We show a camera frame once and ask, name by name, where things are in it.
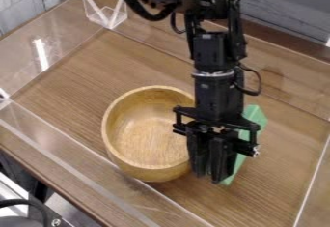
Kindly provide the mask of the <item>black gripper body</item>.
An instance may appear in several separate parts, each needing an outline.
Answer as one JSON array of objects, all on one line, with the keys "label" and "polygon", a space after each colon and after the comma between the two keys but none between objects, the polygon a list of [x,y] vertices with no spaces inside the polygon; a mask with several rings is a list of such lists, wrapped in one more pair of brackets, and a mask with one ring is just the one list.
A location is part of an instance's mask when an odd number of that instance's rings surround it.
[{"label": "black gripper body", "polygon": [[256,157],[256,133],[260,125],[243,115],[243,96],[259,95],[244,88],[243,70],[206,73],[195,72],[195,106],[175,106],[172,131],[190,136],[220,138],[234,151]]}]

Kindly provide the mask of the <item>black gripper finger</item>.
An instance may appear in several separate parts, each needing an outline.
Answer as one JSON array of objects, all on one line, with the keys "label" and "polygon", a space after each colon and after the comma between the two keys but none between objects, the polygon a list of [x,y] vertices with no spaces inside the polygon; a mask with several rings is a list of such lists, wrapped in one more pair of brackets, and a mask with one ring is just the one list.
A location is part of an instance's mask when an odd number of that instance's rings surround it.
[{"label": "black gripper finger", "polygon": [[211,139],[208,148],[211,180],[219,184],[234,174],[238,153],[234,151],[234,143],[220,137]]},{"label": "black gripper finger", "polygon": [[198,132],[190,132],[187,134],[187,149],[192,171],[198,177],[202,177],[206,174],[208,164],[207,135]]}]

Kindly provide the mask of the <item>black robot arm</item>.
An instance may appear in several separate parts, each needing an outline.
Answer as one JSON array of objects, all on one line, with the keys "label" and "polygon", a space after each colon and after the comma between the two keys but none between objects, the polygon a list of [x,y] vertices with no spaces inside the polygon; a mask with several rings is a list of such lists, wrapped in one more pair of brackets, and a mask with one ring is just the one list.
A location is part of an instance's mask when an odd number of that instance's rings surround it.
[{"label": "black robot arm", "polygon": [[175,106],[172,131],[187,137],[192,171],[218,184],[235,173],[238,155],[258,156],[260,125],[243,116],[243,97],[262,90],[244,88],[250,68],[240,63],[246,39],[240,24],[240,0],[126,0],[148,21],[184,16],[184,28],[195,71],[195,105]]}]

